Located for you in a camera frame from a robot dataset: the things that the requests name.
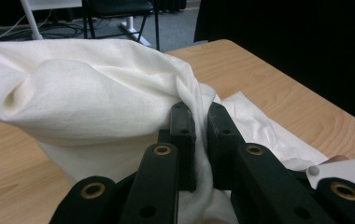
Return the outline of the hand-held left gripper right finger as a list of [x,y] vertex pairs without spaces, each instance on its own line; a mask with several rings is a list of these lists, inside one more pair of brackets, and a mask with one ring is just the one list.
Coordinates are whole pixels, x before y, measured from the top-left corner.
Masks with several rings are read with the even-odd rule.
[[234,183],[234,155],[244,142],[226,108],[213,103],[207,115],[207,154],[213,186],[230,190]]

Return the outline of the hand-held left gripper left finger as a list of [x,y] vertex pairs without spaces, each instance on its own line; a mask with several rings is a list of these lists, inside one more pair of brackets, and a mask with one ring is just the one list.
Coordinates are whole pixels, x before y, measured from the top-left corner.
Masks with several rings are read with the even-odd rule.
[[195,124],[191,110],[183,102],[171,108],[170,138],[171,144],[176,146],[179,152],[178,187],[180,190],[193,192],[196,189]]

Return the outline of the white cloth garment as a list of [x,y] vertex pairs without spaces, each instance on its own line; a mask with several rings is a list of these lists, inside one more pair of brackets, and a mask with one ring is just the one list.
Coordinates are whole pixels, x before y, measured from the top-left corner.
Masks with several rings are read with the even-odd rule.
[[217,101],[188,63],[134,41],[0,42],[0,121],[34,137],[71,182],[132,174],[171,107],[188,106],[196,189],[180,194],[178,224],[238,224],[206,155],[207,112]]

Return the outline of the black curtain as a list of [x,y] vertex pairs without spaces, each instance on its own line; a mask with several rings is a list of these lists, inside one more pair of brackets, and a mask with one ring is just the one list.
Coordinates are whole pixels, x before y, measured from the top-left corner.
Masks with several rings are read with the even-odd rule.
[[202,0],[194,39],[231,40],[355,116],[355,0]]

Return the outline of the white stand foot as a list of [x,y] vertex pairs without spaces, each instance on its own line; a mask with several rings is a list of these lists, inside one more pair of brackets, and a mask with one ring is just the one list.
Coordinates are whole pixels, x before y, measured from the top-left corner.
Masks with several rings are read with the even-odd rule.
[[134,18],[127,17],[125,21],[121,23],[121,29],[130,36],[134,41],[150,47],[150,42],[143,36],[139,34],[139,32],[134,28]]

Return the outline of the black chair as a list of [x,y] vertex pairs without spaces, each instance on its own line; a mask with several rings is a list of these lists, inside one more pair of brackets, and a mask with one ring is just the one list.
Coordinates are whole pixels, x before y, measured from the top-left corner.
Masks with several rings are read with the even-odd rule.
[[[83,35],[85,39],[100,39],[95,34],[93,19],[118,19],[127,17],[142,17],[139,34],[143,36],[143,30],[147,17],[154,16],[156,49],[160,49],[159,36],[159,7],[157,0],[81,0],[83,16]],[[103,38],[127,35],[122,34],[103,35]]]

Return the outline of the white board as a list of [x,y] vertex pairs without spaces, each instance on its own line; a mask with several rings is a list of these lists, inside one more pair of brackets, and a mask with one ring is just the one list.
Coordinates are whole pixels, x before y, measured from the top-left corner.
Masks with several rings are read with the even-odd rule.
[[81,0],[26,0],[32,10],[82,7]]

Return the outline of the white stand pole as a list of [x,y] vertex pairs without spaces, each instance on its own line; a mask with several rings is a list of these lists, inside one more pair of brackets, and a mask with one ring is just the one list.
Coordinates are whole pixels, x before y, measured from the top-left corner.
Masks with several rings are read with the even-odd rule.
[[37,23],[36,23],[35,17],[33,15],[33,11],[29,5],[28,0],[20,0],[20,2],[21,2],[21,6],[24,10],[26,19],[28,20],[30,28],[32,30],[33,39],[34,40],[42,40],[43,36],[38,30]]

